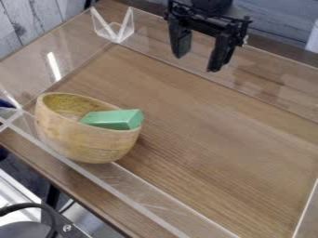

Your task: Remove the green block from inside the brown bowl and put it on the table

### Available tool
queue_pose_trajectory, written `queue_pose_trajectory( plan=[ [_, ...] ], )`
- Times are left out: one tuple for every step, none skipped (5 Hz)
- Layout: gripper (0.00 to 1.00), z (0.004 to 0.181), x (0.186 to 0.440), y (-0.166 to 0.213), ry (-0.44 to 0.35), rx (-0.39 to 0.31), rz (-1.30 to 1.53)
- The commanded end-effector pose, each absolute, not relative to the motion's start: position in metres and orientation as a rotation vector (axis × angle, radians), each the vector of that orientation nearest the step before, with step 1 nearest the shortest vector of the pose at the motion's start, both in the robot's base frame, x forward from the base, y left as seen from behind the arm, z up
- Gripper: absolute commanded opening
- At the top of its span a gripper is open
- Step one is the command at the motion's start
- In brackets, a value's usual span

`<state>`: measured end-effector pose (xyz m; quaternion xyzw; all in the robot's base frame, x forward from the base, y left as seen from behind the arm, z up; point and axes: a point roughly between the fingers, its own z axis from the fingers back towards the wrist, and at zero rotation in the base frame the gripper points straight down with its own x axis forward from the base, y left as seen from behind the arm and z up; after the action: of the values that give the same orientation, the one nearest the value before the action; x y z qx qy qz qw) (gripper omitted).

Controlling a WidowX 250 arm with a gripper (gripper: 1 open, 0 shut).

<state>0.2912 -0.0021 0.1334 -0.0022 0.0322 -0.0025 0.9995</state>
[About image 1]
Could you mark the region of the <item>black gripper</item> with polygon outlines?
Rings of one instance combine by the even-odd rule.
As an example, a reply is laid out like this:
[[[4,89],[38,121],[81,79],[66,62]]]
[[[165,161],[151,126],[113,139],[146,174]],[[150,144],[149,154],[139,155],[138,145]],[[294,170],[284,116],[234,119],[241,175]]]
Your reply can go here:
[[[246,44],[250,24],[249,16],[228,14],[234,0],[169,0],[165,20],[169,23],[169,37],[174,56],[181,59],[191,49],[193,32],[215,38],[207,68],[218,72],[233,57],[237,46]]]

